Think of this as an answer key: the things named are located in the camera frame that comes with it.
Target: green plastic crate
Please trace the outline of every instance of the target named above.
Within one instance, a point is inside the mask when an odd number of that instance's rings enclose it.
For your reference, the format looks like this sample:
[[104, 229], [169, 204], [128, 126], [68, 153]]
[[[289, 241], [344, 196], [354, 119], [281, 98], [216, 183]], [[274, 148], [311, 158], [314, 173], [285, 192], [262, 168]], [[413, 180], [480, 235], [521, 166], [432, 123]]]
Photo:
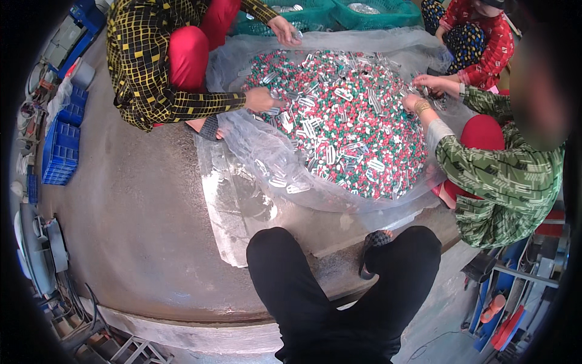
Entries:
[[[331, 16], [331, 11], [335, 7], [333, 0], [266, 0], [269, 6], [293, 6], [299, 4], [303, 10], [298, 12], [285, 12], [281, 15], [298, 30], [324, 31], [325, 29], [338, 28], [337, 23]], [[246, 13], [239, 12], [236, 17], [234, 34], [250, 34], [253, 36], [274, 37], [275, 33], [261, 23], [259, 20], [248, 20]]]
[[[349, 30], [389, 29], [422, 25], [418, 6], [409, 0], [333, 0], [335, 8], [332, 16]], [[380, 14], [362, 14], [347, 6], [363, 3], [380, 11]]]

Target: white container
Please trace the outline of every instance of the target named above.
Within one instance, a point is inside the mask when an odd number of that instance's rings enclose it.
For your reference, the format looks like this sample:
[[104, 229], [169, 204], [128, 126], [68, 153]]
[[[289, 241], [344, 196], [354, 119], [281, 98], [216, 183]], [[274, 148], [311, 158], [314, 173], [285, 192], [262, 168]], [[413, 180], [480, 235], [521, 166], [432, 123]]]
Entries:
[[87, 62], [84, 62], [82, 57], [77, 58], [73, 66], [74, 69], [71, 73], [71, 83], [80, 89], [86, 90], [93, 81], [95, 69]]

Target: checkered sandal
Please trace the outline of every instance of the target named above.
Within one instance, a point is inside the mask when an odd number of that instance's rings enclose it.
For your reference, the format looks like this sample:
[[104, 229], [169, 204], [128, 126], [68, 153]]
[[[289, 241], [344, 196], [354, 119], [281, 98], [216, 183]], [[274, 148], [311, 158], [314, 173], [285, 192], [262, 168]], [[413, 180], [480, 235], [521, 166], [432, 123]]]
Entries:
[[210, 140], [211, 142], [224, 142], [224, 139], [217, 138], [217, 130], [218, 130], [218, 118], [216, 115], [209, 116], [204, 121], [200, 132], [197, 132], [194, 128], [192, 128], [187, 123], [184, 123], [186, 130], [189, 132], [193, 132], [195, 134], [200, 135], [201, 137], [205, 138], [206, 140]]
[[368, 249], [373, 246], [386, 245], [390, 241], [392, 241], [390, 236], [388, 236], [384, 231], [381, 230], [377, 230], [366, 235], [366, 238], [364, 240], [364, 247], [362, 248], [360, 254], [360, 269], [358, 271], [360, 278], [368, 281], [374, 278], [374, 276], [376, 275], [375, 273], [367, 271], [365, 268], [364, 256]]

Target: blue plastic crate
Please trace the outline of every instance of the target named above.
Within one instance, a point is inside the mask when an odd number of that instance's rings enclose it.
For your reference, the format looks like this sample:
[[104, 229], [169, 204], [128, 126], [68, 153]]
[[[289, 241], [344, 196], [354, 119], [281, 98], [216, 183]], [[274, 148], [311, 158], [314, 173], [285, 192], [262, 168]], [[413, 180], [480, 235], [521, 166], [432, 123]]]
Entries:
[[70, 103], [63, 110], [59, 111], [56, 117], [60, 121], [79, 127], [83, 122], [83, 115], [85, 115], [84, 107]]
[[71, 103], [77, 106], [85, 107], [88, 96], [89, 92], [80, 89], [77, 86], [73, 86], [73, 92], [71, 93]]
[[38, 203], [38, 176], [36, 174], [27, 176], [26, 190], [29, 194], [29, 203], [36, 205]]
[[65, 186], [79, 165], [81, 131], [57, 118], [49, 128], [42, 149], [42, 180], [45, 185]]

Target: red pants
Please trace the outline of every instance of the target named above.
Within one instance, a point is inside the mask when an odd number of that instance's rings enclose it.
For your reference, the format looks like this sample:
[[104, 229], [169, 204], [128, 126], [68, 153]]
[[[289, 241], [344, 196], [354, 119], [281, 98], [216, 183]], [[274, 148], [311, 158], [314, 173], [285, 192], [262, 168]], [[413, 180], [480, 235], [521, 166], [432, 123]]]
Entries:
[[240, 0], [212, 0], [200, 27], [182, 27], [170, 35], [170, 83], [178, 90], [206, 92], [208, 52], [224, 45], [226, 32], [239, 10]]
[[[499, 123], [489, 115], [477, 115], [470, 118], [465, 124], [463, 134], [461, 134], [459, 141], [467, 148], [487, 150], [505, 149], [505, 141], [503, 139], [501, 127], [499, 126]], [[482, 199], [463, 190], [448, 179], [444, 182], [443, 187], [445, 188], [447, 195], [449, 195], [454, 201], [457, 200], [457, 195], [471, 197], [478, 200]]]

